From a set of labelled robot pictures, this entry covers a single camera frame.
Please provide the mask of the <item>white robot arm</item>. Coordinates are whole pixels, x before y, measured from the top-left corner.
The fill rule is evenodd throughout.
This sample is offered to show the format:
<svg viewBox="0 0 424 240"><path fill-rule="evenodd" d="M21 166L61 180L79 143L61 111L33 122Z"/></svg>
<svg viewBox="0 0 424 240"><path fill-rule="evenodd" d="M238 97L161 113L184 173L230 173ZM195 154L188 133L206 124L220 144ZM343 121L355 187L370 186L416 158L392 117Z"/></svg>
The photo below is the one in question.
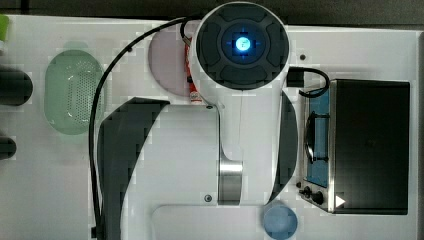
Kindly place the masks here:
<svg viewBox="0 0 424 240"><path fill-rule="evenodd" d="M162 206L249 206L290 179L282 136L297 139L283 91L290 41L283 22L249 2L223 4L193 34L189 68L204 103L134 97L102 121L98 240L153 240Z"/></svg>

